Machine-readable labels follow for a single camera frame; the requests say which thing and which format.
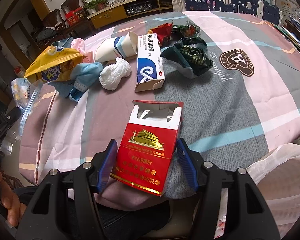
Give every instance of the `metal screw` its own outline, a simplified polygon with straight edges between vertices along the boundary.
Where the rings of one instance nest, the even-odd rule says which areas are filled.
[[[239,168],[238,172],[242,175],[247,173],[246,169],[244,169],[244,168]]]
[[[213,164],[211,162],[204,162],[203,166],[205,166],[206,168],[211,168]]]
[[[58,170],[57,169],[52,169],[49,173],[50,173],[50,175],[54,176],[58,173]]]
[[[90,162],[86,162],[86,163],[82,164],[82,167],[83,167],[84,169],[91,168],[91,166],[92,166],[92,164],[91,164]]]

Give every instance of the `white tissue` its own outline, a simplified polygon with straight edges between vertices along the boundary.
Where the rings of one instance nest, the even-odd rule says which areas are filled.
[[[131,74],[131,66],[123,58],[117,57],[116,64],[106,66],[100,74],[100,83],[104,89],[115,90],[122,77],[128,77]]]

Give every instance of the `person's leg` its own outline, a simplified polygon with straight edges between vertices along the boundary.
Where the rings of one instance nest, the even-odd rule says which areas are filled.
[[[27,205],[37,187],[16,189],[20,202]],[[75,239],[81,239],[74,200],[68,199],[69,229]],[[169,202],[137,211],[122,211],[97,204],[100,218],[109,240],[135,240],[151,230],[164,227],[170,217]]]

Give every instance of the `red cigarette box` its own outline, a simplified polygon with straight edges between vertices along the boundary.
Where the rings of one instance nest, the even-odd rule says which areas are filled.
[[[171,158],[182,121],[183,102],[133,103],[134,108],[111,177],[139,190],[162,196],[171,172]],[[158,110],[162,116],[152,116]]]

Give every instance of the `red snack wrapper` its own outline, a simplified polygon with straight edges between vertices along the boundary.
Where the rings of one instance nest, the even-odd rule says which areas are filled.
[[[130,187],[162,196],[182,120],[182,102],[134,101],[111,177]],[[143,110],[170,109],[167,119],[138,118]]]
[[[156,33],[158,36],[160,47],[166,47],[170,41],[171,30],[172,30],[172,23],[165,23],[153,29],[150,29],[148,31],[148,34]]]

